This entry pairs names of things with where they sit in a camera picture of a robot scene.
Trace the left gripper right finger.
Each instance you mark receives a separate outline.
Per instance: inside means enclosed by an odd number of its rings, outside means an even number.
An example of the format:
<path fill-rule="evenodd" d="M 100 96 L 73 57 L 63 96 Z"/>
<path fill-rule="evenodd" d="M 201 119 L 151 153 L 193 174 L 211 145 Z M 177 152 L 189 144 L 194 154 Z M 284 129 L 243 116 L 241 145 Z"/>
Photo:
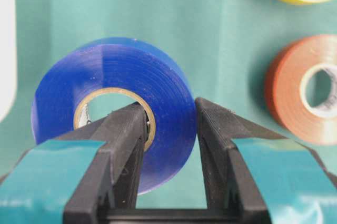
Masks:
<path fill-rule="evenodd" d="M 204 98 L 195 104 L 208 208 L 241 223 L 336 223 L 336 176 L 315 150 Z"/>

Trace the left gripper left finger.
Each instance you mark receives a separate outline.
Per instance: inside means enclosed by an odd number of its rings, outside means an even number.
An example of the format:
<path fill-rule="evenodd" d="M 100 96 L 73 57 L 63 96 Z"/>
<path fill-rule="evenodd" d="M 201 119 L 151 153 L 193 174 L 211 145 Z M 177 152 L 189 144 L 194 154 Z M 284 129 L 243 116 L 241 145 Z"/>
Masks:
<path fill-rule="evenodd" d="M 143 157 L 143 107 L 107 117 L 24 152 L 1 178 L 1 223 L 98 223 L 115 207 L 113 187 L 131 155 Z"/>

